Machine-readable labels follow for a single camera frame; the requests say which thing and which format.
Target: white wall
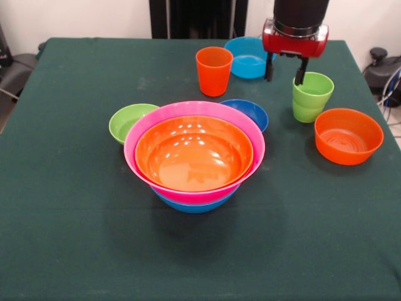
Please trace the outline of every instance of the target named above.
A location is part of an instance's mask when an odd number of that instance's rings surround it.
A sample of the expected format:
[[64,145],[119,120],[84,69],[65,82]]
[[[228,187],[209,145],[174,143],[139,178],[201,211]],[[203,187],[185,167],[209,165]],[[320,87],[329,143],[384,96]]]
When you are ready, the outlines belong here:
[[[274,0],[249,0],[246,35],[261,34],[266,18],[273,17]],[[330,0],[324,23],[330,40],[345,40],[363,69],[374,46],[389,55],[401,55],[399,21],[401,0]]]
[[[261,34],[273,4],[249,0],[246,35]],[[401,55],[400,13],[401,0],[330,0],[325,23],[330,39],[345,40],[363,68],[371,47]],[[36,53],[51,36],[152,36],[148,0],[0,0],[0,22],[13,54]]]
[[151,38],[148,0],[0,0],[14,55],[38,52],[52,36]]

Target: dark blue bowl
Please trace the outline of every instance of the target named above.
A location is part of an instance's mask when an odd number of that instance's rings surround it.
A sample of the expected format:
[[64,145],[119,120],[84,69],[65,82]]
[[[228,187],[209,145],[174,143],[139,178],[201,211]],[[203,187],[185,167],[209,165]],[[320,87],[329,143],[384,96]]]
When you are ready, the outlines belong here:
[[173,207],[174,209],[185,212],[185,213],[205,213],[208,211],[212,211],[213,209],[216,209],[217,207],[220,207],[223,205],[236,191],[234,190],[232,193],[230,193],[228,196],[225,198],[222,198],[216,202],[209,203],[209,204],[203,204],[203,205],[192,205],[192,204],[182,204],[178,203],[175,201],[171,201],[170,199],[165,198],[161,194],[159,194],[156,190],[152,188],[152,190],[157,194],[157,196],[162,199],[163,202],[165,202],[167,205],[170,207]]
[[250,102],[249,100],[243,99],[230,99],[221,102],[223,105],[228,105],[229,107],[236,108],[242,113],[246,114],[249,118],[251,118],[264,132],[268,128],[269,117],[266,111],[254,102]]

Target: bowl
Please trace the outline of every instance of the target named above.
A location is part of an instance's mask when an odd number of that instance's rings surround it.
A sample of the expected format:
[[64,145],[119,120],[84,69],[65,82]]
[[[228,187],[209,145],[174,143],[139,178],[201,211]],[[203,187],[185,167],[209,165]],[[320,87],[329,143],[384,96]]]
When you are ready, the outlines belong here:
[[232,74],[247,79],[264,76],[268,54],[263,48],[261,39],[242,36],[228,41],[224,47],[234,56]]
[[115,140],[124,144],[128,131],[136,121],[158,108],[149,103],[136,103],[121,108],[111,117],[108,123],[108,130]]
[[225,100],[221,102],[221,104],[236,108],[237,110],[240,110],[242,113],[246,114],[258,125],[262,132],[268,128],[268,114],[260,105],[243,99]]
[[315,121],[320,154],[341,165],[365,162],[383,143],[383,130],[368,115],[349,108],[333,108]]
[[212,211],[213,209],[220,207],[236,192],[236,189],[232,193],[230,193],[228,196],[226,196],[222,199],[218,199],[217,201],[212,202],[212,203],[200,204],[200,205],[181,204],[181,203],[178,203],[178,202],[175,202],[175,201],[165,198],[160,193],[158,193],[156,190],[154,190],[154,192],[163,202],[165,202],[170,207],[172,207],[178,211],[184,212],[184,213],[197,214],[197,213],[205,213],[208,211]]
[[[168,189],[160,185],[154,184],[147,179],[139,170],[135,162],[135,148],[141,136],[151,127],[167,119],[188,115],[201,115],[220,118],[241,129],[252,143],[254,158],[248,172],[236,182],[206,192],[183,192]],[[124,156],[128,166],[133,173],[143,182],[146,182],[158,193],[167,199],[183,204],[206,204],[222,199],[232,193],[242,182],[249,179],[262,163],[265,151],[263,134],[259,127],[242,112],[222,105],[220,103],[206,101],[187,101],[177,102],[165,105],[147,114],[133,125],[125,139]]]
[[135,160],[152,182],[178,191],[208,191],[242,177],[253,161],[247,135],[222,119],[181,116],[146,131]]

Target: stacked green cups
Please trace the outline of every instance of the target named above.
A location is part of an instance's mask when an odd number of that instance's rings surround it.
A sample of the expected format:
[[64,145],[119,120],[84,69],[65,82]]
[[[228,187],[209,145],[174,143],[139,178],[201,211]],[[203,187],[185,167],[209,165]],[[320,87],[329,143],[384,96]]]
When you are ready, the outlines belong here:
[[314,122],[322,113],[334,90],[334,83],[326,75],[306,72],[302,85],[293,81],[293,113],[296,120]]

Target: light blue bowl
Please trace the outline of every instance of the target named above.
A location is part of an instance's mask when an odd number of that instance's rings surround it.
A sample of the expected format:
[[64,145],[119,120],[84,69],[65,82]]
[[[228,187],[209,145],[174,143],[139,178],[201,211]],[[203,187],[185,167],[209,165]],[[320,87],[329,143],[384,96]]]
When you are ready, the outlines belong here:
[[258,127],[261,129],[261,132],[264,132],[268,128],[268,114],[260,105],[243,99],[225,100],[221,102],[221,104],[236,108],[237,110],[246,114],[258,125]]
[[208,211],[212,211],[213,209],[216,209],[217,207],[220,207],[223,205],[236,191],[235,189],[232,193],[230,193],[228,196],[225,198],[222,198],[216,202],[210,203],[210,204],[204,204],[204,205],[191,205],[191,204],[182,204],[182,203],[177,203],[175,201],[172,201],[170,199],[165,198],[161,194],[159,194],[156,190],[152,188],[152,190],[157,194],[157,196],[162,199],[163,202],[165,202],[167,205],[170,207],[173,207],[174,209],[185,212],[185,213],[205,213]]
[[232,74],[248,79],[264,76],[268,53],[265,52],[261,39],[242,36],[228,41],[224,47],[234,56]]

